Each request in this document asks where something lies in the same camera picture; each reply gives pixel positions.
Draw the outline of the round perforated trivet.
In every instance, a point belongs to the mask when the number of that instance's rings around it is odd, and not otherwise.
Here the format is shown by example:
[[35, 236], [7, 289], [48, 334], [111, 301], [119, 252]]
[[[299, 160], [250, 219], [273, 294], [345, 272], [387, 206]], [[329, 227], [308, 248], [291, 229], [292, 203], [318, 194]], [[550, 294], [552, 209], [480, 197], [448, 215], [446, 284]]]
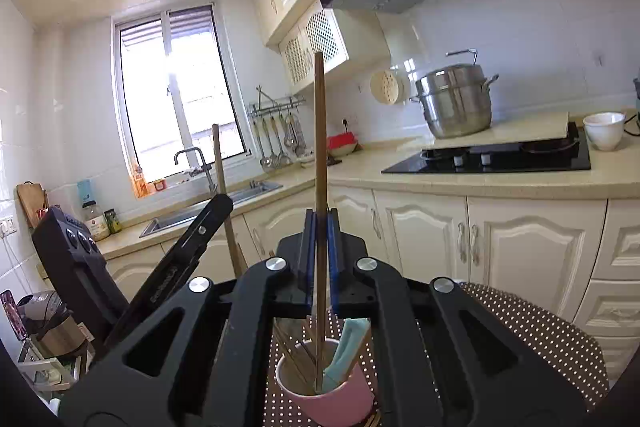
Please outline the round perforated trivet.
[[401, 101], [402, 84], [391, 69], [378, 70], [370, 79], [373, 98], [383, 105], [395, 105]]

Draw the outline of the window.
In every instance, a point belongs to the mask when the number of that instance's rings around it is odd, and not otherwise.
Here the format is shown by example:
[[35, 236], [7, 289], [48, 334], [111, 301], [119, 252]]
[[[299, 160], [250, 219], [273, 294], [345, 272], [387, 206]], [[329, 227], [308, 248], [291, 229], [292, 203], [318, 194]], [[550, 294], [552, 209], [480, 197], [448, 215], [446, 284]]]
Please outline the window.
[[250, 146], [240, 91], [224, 64], [212, 4], [165, 10], [115, 28], [117, 98], [129, 165], [148, 182], [192, 173], [199, 147], [215, 164], [213, 127], [220, 157], [247, 156]]

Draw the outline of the white bowl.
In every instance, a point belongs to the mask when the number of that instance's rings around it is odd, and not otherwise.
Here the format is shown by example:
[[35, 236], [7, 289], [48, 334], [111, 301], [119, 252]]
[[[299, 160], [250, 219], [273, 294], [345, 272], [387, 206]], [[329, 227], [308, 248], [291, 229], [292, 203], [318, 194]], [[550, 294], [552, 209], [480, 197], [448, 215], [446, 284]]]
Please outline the white bowl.
[[590, 143], [598, 150], [611, 152], [623, 139], [625, 115], [605, 112], [592, 114], [582, 120]]

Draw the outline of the lower cabinets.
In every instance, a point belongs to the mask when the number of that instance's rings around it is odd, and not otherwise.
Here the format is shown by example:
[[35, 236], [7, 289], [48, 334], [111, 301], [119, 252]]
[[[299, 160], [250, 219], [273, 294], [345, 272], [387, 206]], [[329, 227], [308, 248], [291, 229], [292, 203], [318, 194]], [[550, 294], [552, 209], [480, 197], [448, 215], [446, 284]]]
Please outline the lower cabinets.
[[[639, 181], [506, 185], [338, 181], [329, 202], [343, 231], [405, 277], [436, 275], [510, 291], [591, 335], [608, 379], [617, 381], [639, 348]], [[249, 265], [303, 228], [314, 182], [242, 186], [232, 227]], [[142, 237], [144, 221], [99, 247], [130, 299], [186, 222]]]

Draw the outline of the brown polka dot tablecloth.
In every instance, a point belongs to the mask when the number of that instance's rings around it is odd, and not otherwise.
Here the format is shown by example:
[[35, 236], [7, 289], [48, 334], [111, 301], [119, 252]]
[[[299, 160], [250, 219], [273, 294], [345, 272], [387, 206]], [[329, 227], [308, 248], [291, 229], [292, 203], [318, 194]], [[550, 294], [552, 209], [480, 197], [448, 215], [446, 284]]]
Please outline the brown polka dot tablecloth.
[[[475, 283], [464, 283], [462, 288], [574, 385], [584, 398], [587, 411], [594, 410], [608, 394], [610, 385], [602, 349], [591, 336], [517, 295]], [[264, 424], [312, 426], [314, 421], [285, 396], [277, 383], [277, 366], [284, 360], [279, 343], [272, 340]]]

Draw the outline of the hanging utensil rack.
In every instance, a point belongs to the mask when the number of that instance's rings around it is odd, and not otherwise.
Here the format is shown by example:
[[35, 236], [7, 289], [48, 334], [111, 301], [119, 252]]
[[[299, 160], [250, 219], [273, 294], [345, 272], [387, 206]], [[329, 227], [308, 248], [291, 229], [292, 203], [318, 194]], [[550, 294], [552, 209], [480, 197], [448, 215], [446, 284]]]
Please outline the hanging utensil rack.
[[307, 142], [298, 114], [306, 101], [298, 95], [273, 98], [262, 86], [255, 88], [257, 101], [247, 106], [264, 171], [278, 170], [299, 161]]

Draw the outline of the red container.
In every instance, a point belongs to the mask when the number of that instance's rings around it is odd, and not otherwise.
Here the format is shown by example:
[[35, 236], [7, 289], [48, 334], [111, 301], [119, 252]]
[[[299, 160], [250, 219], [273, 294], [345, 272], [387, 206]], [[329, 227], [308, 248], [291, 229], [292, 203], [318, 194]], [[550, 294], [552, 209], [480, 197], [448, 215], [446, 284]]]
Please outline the red container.
[[336, 135], [330, 135], [326, 139], [326, 147], [328, 150], [338, 150], [347, 145], [356, 145], [357, 139], [352, 132], [343, 132]]

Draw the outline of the steel steamer pot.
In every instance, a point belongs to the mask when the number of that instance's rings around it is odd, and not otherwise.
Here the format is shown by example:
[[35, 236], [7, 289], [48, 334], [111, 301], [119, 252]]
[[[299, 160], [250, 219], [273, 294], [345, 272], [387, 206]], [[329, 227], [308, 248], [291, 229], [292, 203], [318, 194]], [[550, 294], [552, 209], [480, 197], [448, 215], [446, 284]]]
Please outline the steel steamer pot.
[[482, 132], [491, 125], [490, 85], [499, 76], [485, 76], [477, 64], [477, 49], [447, 56], [461, 54], [472, 54], [473, 62], [434, 69], [413, 81], [416, 95], [411, 101], [421, 104], [427, 127], [437, 140]]

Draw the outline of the steel sink faucet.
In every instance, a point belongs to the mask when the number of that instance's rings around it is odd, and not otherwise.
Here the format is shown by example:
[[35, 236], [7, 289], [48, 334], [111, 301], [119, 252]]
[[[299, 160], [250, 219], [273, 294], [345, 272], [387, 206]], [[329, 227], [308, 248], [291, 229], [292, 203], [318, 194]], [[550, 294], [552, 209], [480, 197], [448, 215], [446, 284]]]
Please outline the steel sink faucet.
[[217, 191], [217, 185], [213, 180], [212, 174], [210, 173], [209, 163], [206, 161], [203, 151], [197, 146], [190, 146], [184, 148], [183, 150], [178, 150], [174, 155], [174, 163], [175, 165], [179, 164], [179, 157], [181, 155], [188, 155], [189, 153], [195, 153], [198, 158], [200, 158], [200, 162], [198, 165], [192, 169], [191, 176], [196, 176], [197, 174], [204, 173], [207, 180], [208, 191], [210, 194], [214, 195]]

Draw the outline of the black gas stove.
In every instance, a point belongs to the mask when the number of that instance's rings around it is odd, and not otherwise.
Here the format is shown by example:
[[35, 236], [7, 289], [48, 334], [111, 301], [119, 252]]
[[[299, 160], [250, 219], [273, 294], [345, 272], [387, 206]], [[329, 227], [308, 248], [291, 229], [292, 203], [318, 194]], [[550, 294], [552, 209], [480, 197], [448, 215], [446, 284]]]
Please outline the black gas stove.
[[591, 169], [585, 131], [574, 122], [561, 139], [421, 150], [384, 174], [481, 174], [587, 171]]

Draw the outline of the jar with white label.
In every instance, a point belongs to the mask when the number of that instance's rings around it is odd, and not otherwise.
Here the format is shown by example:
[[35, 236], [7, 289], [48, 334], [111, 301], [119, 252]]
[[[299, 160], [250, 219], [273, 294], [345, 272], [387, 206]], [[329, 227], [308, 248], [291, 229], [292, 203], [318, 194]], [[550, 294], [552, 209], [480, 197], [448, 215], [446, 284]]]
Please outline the jar with white label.
[[111, 235], [104, 213], [95, 200], [91, 199], [82, 204], [82, 215], [86, 227], [96, 242]]

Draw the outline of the pink utensil holder cup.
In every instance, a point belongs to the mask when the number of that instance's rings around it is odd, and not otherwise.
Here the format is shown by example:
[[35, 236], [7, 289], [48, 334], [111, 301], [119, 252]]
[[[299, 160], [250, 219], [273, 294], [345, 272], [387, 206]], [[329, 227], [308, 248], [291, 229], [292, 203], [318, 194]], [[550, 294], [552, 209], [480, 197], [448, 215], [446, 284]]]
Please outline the pink utensil holder cup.
[[323, 375], [322, 392], [312, 393], [283, 355], [276, 366], [276, 381], [286, 399], [320, 426], [356, 426], [366, 419], [374, 406], [374, 394], [359, 362], [352, 363], [349, 376], [338, 386], [329, 387]]

